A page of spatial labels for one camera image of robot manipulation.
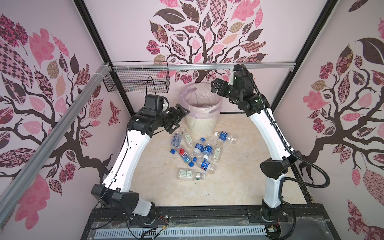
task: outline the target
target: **black wire mesh basket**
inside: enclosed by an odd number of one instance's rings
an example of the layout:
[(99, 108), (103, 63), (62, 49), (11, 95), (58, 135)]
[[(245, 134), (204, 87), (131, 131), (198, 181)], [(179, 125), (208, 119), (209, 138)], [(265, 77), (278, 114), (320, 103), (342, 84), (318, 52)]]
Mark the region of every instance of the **black wire mesh basket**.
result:
[(104, 78), (109, 93), (168, 93), (170, 77), (166, 61), (124, 61), (127, 67), (116, 65)]

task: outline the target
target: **trash can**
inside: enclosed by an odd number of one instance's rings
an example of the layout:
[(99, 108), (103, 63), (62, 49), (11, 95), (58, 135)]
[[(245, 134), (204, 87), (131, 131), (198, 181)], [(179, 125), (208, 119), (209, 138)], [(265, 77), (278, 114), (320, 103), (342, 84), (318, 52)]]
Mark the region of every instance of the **trash can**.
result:
[(206, 136), (213, 132), (223, 98), (211, 92), (210, 83), (194, 83), (180, 92), (179, 103), (190, 111), (186, 116), (191, 133)]

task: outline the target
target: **pink wall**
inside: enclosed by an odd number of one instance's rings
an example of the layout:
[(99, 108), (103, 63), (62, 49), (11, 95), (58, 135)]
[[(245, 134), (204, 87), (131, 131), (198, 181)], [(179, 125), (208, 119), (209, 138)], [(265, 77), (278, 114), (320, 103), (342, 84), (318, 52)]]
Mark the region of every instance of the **pink wall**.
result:
[[(177, 64), (294, 61), (325, 2), (118, 0), (106, 4), (96, 0), (86, 4), (113, 61), (155, 59)], [(179, 17), (167, 14), (164, 9)], [(213, 24), (212, 30), (199, 29), (199, 24), (205, 26), (207, 22)], [(243, 34), (247, 25), (250, 28)], [(263, 94), (272, 102), (287, 69), (252, 70), (252, 73)], [(163, 95), (172, 105), (177, 103), (185, 84), (216, 77), (228, 79), (225, 70), (171, 72), (170, 75), (169, 93)], [(135, 111), (143, 106), (144, 94), (127, 95)], [(222, 111), (239, 109), (225, 101)]]
[[(354, 2), (340, 2), (275, 117), (294, 149), (329, 174), (329, 187), (309, 190), (341, 239), (384, 239), (384, 2)], [(299, 166), (306, 181), (324, 182)]]
[[(3, 193), (102, 60), (72, 1), (6, 1), (0, 14)], [(78, 239), (96, 203), (91, 188), (111, 169), (128, 117), (120, 96), (102, 83), (2, 226), (0, 238)]]

